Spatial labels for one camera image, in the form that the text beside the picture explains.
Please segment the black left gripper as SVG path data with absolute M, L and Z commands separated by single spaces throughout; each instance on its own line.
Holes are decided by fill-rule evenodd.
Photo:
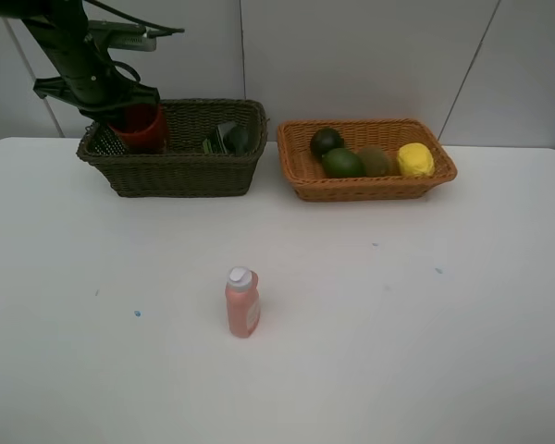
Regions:
M 105 123 L 123 119 L 128 107 L 160 102 L 156 88 L 124 76 L 38 79 L 33 90 L 42 99 L 54 98 L 76 107 L 85 117 Z

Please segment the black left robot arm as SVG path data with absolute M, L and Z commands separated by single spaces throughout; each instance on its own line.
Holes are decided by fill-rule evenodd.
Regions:
M 160 96 L 156 88 L 141 84 L 138 75 L 131 80 L 119 73 L 108 48 L 117 44 L 118 35 L 156 38 L 172 30 L 100 1 L 93 4 L 130 24 L 91 22 L 81 1 L 0 1 L 0 18 L 21 20 L 58 72 L 54 78 L 34 82 L 33 90 L 40 98 L 54 98 L 76 107 L 87 118 L 121 127 L 128 108 L 156 108 Z

